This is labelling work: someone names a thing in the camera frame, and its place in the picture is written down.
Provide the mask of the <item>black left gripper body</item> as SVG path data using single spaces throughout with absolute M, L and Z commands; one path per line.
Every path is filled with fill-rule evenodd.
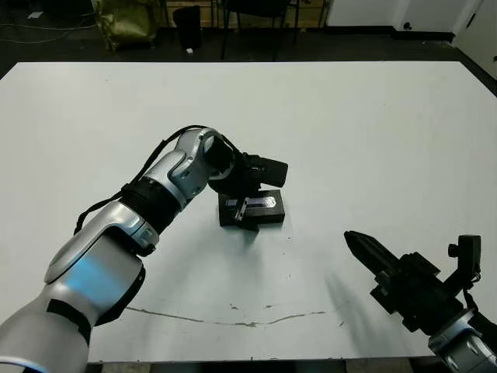
M 209 187 L 236 199 L 233 222 L 242 222 L 249 196 L 259 190 L 264 161 L 258 155 L 237 153 L 232 168 L 224 178 L 210 179 Z

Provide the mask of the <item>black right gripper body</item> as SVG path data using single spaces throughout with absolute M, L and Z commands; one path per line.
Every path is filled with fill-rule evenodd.
M 400 314 L 409 331 L 420 329 L 425 334 L 438 332 L 463 311 L 457 294 L 472 282 L 472 277 L 460 270 L 441 281 L 438 268 L 417 252 L 401 258 L 391 253 L 372 254 L 370 271 L 377 282 L 372 297 L 388 313 Z

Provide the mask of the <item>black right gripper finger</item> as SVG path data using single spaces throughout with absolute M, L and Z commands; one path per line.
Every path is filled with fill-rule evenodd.
M 398 258 L 374 237 L 361 232 L 344 232 L 346 244 L 362 264 L 396 264 Z
M 360 232 L 345 232 L 346 244 L 352 254 L 371 272 L 388 268 L 388 250 L 374 237 Z

